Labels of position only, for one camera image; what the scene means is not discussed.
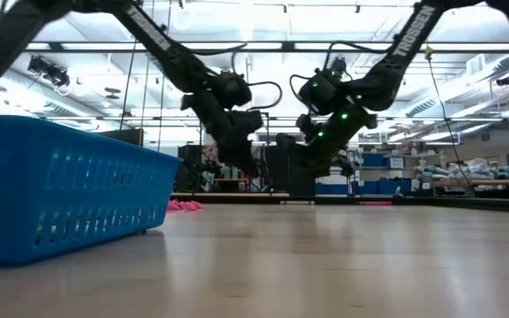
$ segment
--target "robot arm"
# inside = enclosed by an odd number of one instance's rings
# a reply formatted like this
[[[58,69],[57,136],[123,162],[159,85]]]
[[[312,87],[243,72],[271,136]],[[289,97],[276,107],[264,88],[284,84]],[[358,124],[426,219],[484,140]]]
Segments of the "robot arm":
[[[0,77],[46,24],[70,11],[114,15],[162,65],[174,86],[188,94],[182,109],[192,108],[197,114],[217,142],[220,160],[256,173],[247,136],[262,127],[261,113],[231,111],[251,100],[248,84],[236,73],[210,70],[134,0],[19,0],[0,18]]]
[[[326,123],[316,124],[309,115],[300,116],[297,126],[306,135],[307,145],[296,145],[286,135],[277,136],[279,144],[290,148],[309,173],[327,174],[332,164],[338,164],[339,150],[345,148],[363,126],[376,127],[376,116],[370,115],[366,109],[383,111],[390,108],[407,67],[443,13],[481,2],[421,0],[415,4],[414,13],[394,43],[384,52],[385,57],[362,79],[341,82],[327,65],[321,71],[316,70],[316,75],[300,89],[299,96],[310,113],[330,117]],[[487,3],[509,19],[509,0],[488,0]]]

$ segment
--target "pink object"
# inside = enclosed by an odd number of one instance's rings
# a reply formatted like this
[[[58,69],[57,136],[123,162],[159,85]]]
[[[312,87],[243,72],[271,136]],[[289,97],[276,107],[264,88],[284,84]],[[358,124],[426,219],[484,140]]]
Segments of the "pink object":
[[[175,201],[168,202],[168,208],[167,210],[170,211],[180,211],[182,208],[179,206],[179,204]]]
[[[196,209],[203,209],[203,206],[200,204],[200,202],[190,201],[190,203],[194,204]]]
[[[192,202],[182,202],[181,207],[186,208],[188,211],[195,211],[197,208],[195,207],[195,204]]]

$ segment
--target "blue bin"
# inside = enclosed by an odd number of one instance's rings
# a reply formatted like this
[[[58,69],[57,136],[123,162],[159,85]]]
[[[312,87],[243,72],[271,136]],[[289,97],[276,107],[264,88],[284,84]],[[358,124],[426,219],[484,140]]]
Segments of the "blue bin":
[[[349,187],[345,185],[329,185],[329,194],[344,194],[349,193]]]
[[[48,121],[0,116],[0,265],[161,225],[179,164]]]
[[[398,181],[378,181],[379,194],[396,194],[398,188]]]
[[[365,181],[361,189],[361,194],[378,194],[378,182]]]
[[[399,181],[398,185],[403,193],[409,193],[412,191],[412,181]]]
[[[329,187],[324,184],[315,184],[315,194],[329,194]]]
[[[384,155],[382,155],[382,154],[363,154],[361,166],[363,168],[384,167]]]

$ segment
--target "wire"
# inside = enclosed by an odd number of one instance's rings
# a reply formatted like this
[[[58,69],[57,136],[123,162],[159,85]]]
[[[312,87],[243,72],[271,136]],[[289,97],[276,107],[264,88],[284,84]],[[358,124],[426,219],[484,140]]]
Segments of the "wire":
[[[125,120],[125,110],[127,107],[127,96],[129,95],[129,83],[131,83],[131,73],[133,72],[134,51],[137,49],[137,39],[134,39],[133,53],[131,54],[131,62],[129,63],[129,72],[127,73],[127,83],[125,85],[125,97],[123,97],[123,110],[121,112],[121,123],[119,130],[123,130],[123,121]]]
[[[457,151],[457,146],[455,145],[455,138],[452,135],[451,125],[449,124],[449,120],[447,120],[445,106],[443,105],[443,101],[441,100],[441,96],[439,94],[439,87],[437,86],[437,81],[435,80],[435,73],[433,72],[433,66],[431,65],[431,54],[430,53],[428,53],[428,55],[426,56],[426,59],[428,60],[429,71],[431,72],[431,78],[433,79],[433,85],[434,85],[435,91],[437,93],[437,99],[439,100],[439,103],[441,104],[441,109],[443,110],[443,120],[445,121],[445,125],[447,126],[447,129],[449,130],[449,134],[451,135],[452,150],[454,151],[455,156],[457,157],[460,174],[463,175],[463,178],[465,178],[465,180],[467,181],[468,186],[473,188],[473,185],[470,182],[470,180],[468,179],[467,174],[465,174],[465,171],[463,171],[463,169],[460,166],[459,152]]]
[[[7,7],[8,0],[1,0],[0,2],[0,18],[5,14],[5,8]]]
[[[195,55],[198,55],[201,57],[209,57],[209,56],[220,55],[220,54],[225,54],[225,53],[236,53],[238,50],[245,48],[247,45],[248,45],[248,43],[242,43],[240,45],[234,46],[229,49],[214,49],[214,50],[205,50],[205,51],[200,51],[197,49],[189,49],[186,47],[185,48],[189,52],[191,52]]]
[[[235,74],[238,74],[237,73],[237,69],[235,67],[235,59],[236,59],[235,57],[237,56],[237,53],[239,53],[238,50],[234,50],[231,53],[231,69],[232,69],[232,72],[235,73]],[[284,92],[282,91],[282,88],[280,87],[280,85],[278,85],[278,83],[275,82],[275,81],[265,80],[265,81],[262,81],[262,82],[247,83],[247,84],[250,87],[260,86],[260,85],[273,85],[273,86],[278,88],[278,98],[272,104],[266,105],[266,106],[254,106],[254,107],[251,107],[250,109],[248,109],[247,111],[252,111],[252,110],[267,110],[267,109],[270,109],[270,108],[278,105],[282,101],[282,97],[284,96]]]
[[[289,79],[289,83],[290,83],[290,89],[292,90],[292,94],[296,97],[296,99],[298,101],[300,101],[301,103],[304,103],[304,101],[302,101],[301,97],[298,95],[298,93],[296,93],[296,90],[293,89],[293,84],[292,84],[292,80],[293,79],[302,79],[302,80],[310,80],[311,78],[307,78],[307,77],[304,77],[304,76],[301,76],[301,75],[298,75],[298,74],[293,74],[292,76],[290,76],[290,79]]]
[[[168,4],[168,20],[166,22],[166,35],[170,32],[172,19],[172,0]],[[156,152],[160,152],[160,137],[163,133],[163,110],[164,110],[164,89],[166,88],[166,74],[163,73],[163,88],[160,93],[160,117],[158,118],[158,140],[156,141]]]
[[[327,55],[325,56],[325,63],[323,63],[323,69],[327,68],[327,64],[329,63],[332,49],[337,44],[343,44],[343,45],[350,46],[355,49],[360,49],[367,53],[372,53],[372,54],[386,54],[386,53],[388,53],[388,49],[371,49],[371,48],[363,47],[359,44],[355,44],[354,42],[335,41],[335,42],[332,42],[330,44],[329,48],[327,49]]]
[[[278,88],[278,98],[276,99],[275,102],[273,102],[270,105],[266,105],[266,106],[254,106],[254,107],[249,108],[247,111],[267,110],[269,108],[272,108],[272,107],[278,105],[282,101],[282,97],[284,96],[284,92],[282,91],[282,88],[278,85],[278,83],[273,82],[273,81],[267,80],[267,81],[262,81],[262,82],[258,82],[258,83],[249,83],[248,85],[250,87],[260,86],[260,85],[273,85],[273,86]]]
[[[34,83],[38,82],[39,78],[42,76],[42,73],[39,73],[34,79],[33,81],[31,82],[31,84],[29,84],[29,86],[27,87],[27,90],[31,89],[31,87],[34,85]]]

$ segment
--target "gray floor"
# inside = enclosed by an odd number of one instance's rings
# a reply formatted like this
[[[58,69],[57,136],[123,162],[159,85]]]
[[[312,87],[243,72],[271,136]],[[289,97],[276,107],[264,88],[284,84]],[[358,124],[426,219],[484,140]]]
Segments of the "gray floor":
[[[509,317],[509,214],[209,206],[0,269],[0,317]]]

